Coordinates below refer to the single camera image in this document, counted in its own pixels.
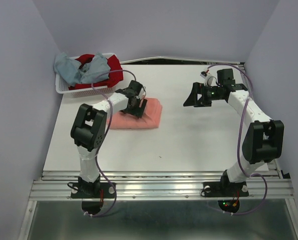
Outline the light blue denim skirt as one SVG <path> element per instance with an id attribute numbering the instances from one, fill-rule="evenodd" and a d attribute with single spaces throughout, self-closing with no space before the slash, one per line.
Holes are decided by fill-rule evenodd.
<path id="1" fill-rule="evenodd" d="M 54 71 L 70 86 L 104 81 L 110 70 L 108 60 L 99 52 L 89 63 L 71 59 L 64 52 L 58 54 L 54 62 Z"/>

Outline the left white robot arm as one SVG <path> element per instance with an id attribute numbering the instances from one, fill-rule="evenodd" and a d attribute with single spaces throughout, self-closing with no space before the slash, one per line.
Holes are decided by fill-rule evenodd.
<path id="1" fill-rule="evenodd" d="M 100 192 L 101 174 L 96 158 L 113 114 L 121 112 L 141 118 L 147 103 L 145 93 L 145 87 L 132 80 L 128 87 L 116 90 L 110 97 L 104 96 L 101 102 L 80 105 L 70 132 L 80 158 L 78 182 L 69 184 L 72 190 L 87 197 L 95 197 Z"/>

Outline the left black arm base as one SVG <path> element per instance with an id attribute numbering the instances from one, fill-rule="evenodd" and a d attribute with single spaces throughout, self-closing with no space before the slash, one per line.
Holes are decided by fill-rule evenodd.
<path id="1" fill-rule="evenodd" d="M 95 190 L 85 193 L 79 187 L 78 182 L 68 182 L 67 186 L 71 190 L 72 199 L 114 199 L 115 191 L 108 182 L 100 182 L 100 185 L 95 187 Z"/>

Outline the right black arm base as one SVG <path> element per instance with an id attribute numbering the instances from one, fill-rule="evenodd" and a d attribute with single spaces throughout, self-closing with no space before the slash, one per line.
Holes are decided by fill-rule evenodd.
<path id="1" fill-rule="evenodd" d="M 219 181 L 205 181 L 203 184 L 204 197 L 206 198 L 229 198 L 248 197 L 249 192 L 246 182 L 229 183 L 223 186 Z"/>

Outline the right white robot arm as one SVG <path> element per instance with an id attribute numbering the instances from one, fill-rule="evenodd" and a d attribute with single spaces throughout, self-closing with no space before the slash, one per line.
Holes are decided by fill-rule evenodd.
<path id="1" fill-rule="evenodd" d="M 252 99 L 251 89 L 236 83 L 233 69 L 217 71 L 206 68 L 200 73 L 203 83 L 193 83 L 185 107 L 210 107 L 213 101 L 226 101 L 240 116 L 240 128 L 247 127 L 245 136 L 238 133 L 237 161 L 225 170 L 219 181 L 205 181 L 201 195 L 206 198 L 248 196 L 246 180 L 257 176 L 256 170 L 281 156 L 284 124 L 265 114 Z"/>

